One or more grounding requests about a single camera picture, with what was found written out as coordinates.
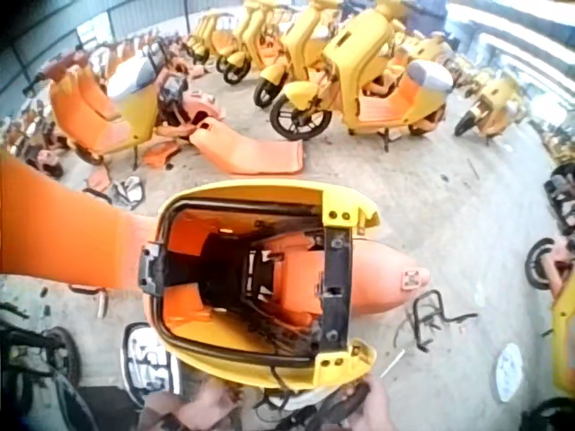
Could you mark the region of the person's right hand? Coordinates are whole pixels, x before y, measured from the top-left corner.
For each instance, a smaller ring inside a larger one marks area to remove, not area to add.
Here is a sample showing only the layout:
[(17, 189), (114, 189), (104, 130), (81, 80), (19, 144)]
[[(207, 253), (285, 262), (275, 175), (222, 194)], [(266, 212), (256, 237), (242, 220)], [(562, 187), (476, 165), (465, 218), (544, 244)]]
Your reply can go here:
[(341, 431), (399, 431), (390, 413), (389, 398), (381, 380), (367, 374), (364, 381), (370, 388), (361, 408), (350, 415)]

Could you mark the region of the small orange plastic piece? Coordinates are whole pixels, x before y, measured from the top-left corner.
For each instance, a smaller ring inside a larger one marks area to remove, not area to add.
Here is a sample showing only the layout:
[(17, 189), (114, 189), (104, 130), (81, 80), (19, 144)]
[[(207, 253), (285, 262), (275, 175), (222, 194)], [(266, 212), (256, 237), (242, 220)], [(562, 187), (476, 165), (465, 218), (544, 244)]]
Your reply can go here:
[(98, 166), (87, 178), (86, 187), (99, 192), (106, 191), (111, 185), (109, 170), (105, 165)]

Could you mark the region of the yellow scooter body panel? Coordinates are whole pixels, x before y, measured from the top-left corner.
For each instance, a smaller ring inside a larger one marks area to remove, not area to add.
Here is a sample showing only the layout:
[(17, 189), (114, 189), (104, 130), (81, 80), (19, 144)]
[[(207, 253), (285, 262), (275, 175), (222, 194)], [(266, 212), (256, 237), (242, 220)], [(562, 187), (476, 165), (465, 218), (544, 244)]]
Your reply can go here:
[(575, 398), (575, 285), (566, 286), (552, 308), (553, 383)]

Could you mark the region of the orange yellow scooter with seat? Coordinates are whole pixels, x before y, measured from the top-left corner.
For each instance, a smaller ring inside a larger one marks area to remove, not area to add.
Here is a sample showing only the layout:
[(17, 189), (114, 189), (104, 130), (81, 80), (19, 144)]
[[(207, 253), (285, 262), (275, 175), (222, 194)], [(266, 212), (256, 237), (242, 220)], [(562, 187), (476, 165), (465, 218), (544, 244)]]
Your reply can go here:
[(190, 88), (192, 70), (156, 42), (120, 63), (101, 87), (88, 54), (74, 49), (47, 61), (22, 91), (48, 83), (57, 127), (84, 162), (98, 166), (106, 154), (136, 150), (156, 136), (184, 140), (203, 120), (225, 118), (212, 95)]

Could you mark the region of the person's left hand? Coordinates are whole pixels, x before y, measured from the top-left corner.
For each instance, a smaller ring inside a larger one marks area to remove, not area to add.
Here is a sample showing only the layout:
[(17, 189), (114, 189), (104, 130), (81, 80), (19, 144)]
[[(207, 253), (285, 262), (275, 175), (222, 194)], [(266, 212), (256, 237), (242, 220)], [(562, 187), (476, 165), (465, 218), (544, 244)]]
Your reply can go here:
[(217, 381), (203, 383), (192, 400), (169, 391), (145, 397), (136, 431), (236, 431), (232, 416), (243, 396)]

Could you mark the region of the orange scooter floor panel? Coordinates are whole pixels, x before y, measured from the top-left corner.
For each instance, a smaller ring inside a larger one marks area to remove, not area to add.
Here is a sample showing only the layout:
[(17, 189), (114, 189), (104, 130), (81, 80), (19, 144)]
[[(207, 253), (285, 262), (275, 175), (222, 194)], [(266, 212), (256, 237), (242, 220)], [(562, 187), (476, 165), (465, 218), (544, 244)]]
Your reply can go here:
[(211, 117), (199, 123), (189, 140), (214, 165), (229, 174), (288, 175), (304, 169), (301, 140), (256, 140)]

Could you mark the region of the black scooter frame with wheel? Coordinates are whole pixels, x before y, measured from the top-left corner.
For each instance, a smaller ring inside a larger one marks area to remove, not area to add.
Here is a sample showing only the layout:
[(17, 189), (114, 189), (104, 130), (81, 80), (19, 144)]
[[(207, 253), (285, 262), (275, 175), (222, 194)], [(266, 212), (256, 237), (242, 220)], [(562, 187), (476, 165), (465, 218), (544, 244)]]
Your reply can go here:
[[(0, 312), (24, 320), (11, 303)], [(79, 391), (82, 363), (71, 333), (59, 326), (34, 331), (0, 314), (0, 415), (18, 431), (100, 431)]]

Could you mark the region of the yellow scooter with grey seat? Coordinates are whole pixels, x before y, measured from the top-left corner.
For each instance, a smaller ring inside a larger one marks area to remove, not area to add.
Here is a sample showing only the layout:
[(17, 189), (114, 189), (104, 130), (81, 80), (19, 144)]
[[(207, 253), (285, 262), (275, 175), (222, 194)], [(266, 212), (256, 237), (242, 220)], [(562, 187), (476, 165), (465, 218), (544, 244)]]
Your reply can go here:
[(453, 78), (441, 64), (413, 59), (397, 73), (381, 54), (393, 48), (399, 17), (412, 0), (376, 0), (352, 17), (323, 48), (323, 70), (312, 81), (284, 86), (270, 110), (273, 129), (288, 140), (309, 140), (335, 113), (350, 134), (377, 134), (390, 142), (394, 129), (415, 136), (434, 131), (444, 118)]

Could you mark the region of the black scooter parts heap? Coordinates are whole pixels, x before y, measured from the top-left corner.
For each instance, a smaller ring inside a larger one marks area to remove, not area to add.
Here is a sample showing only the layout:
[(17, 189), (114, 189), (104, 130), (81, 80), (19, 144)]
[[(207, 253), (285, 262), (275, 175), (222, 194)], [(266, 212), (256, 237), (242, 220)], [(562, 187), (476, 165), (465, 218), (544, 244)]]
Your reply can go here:
[(543, 187), (561, 233), (575, 233), (575, 162), (556, 167)]

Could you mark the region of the small yellow scooter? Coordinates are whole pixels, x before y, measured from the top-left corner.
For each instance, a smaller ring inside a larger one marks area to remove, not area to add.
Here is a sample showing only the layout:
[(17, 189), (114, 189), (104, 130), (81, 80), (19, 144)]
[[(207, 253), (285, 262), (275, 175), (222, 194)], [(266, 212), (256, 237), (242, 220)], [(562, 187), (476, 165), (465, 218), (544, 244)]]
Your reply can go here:
[(519, 82), (505, 73), (482, 87), (476, 101), (456, 123), (454, 135), (461, 136), (477, 128), (486, 145), (490, 145), (493, 138), (502, 135), (511, 124), (519, 124), (527, 113)]

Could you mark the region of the small white black scooter part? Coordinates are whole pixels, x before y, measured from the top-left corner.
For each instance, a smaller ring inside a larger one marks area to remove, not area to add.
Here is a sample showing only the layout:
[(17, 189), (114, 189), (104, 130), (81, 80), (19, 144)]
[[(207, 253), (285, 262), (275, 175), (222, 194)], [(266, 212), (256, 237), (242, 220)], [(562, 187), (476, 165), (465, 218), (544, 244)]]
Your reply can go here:
[(111, 201), (114, 205), (134, 210), (146, 198), (145, 184), (136, 175), (112, 183)]

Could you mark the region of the row of yellow scooters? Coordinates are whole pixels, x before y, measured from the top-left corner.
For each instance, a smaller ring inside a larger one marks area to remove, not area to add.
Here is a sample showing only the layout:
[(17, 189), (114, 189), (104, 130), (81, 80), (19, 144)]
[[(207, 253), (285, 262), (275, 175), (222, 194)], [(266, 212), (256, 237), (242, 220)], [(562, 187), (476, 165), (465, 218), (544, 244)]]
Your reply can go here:
[(297, 13), (275, 0), (245, 0), (244, 16), (235, 29), (218, 34), (217, 20), (224, 14), (211, 11), (204, 14), (185, 48), (198, 63), (214, 55), (230, 85), (258, 71), (253, 102), (267, 108), (286, 84), (319, 73), (321, 52), (339, 27), (342, 5), (342, 0), (309, 0), (306, 9)]

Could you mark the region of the large white black scooter part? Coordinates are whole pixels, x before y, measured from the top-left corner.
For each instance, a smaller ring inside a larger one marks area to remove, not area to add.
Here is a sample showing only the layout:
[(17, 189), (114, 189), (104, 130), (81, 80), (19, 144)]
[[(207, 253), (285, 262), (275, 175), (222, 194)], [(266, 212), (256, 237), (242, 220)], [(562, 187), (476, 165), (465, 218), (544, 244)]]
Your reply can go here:
[(130, 323), (120, 347), (121, 373), (128, 396), (143, 408), (145, 397), (168, 391), (181, 394), (181, 366), (145, 322)]

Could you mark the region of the orange broken panel piece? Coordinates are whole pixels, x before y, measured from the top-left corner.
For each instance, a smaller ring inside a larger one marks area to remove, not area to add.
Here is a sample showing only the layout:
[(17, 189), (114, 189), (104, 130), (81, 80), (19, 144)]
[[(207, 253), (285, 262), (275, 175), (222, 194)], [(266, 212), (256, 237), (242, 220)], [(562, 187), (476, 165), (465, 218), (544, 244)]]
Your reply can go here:
[(158, 143), (145, 150), (143, 162), (150, 168), (161, 168), (179, 151), (180, 147), (175, 142)]

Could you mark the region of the yellow scooter with open compartment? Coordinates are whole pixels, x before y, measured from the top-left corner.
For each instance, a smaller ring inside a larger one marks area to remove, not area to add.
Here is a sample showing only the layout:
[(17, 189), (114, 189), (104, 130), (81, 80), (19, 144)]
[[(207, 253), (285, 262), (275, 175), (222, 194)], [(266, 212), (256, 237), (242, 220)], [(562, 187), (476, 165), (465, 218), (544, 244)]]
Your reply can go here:
[(371, 370), (376, 350), (350, 320), (402, 306), (430, 279), (370, 237), (380, 223), (354, 189), (287, 179), (214, 182), (139, 215), (0, 153), (0, 274), (138, 291), (184, 364), (263, 389)]

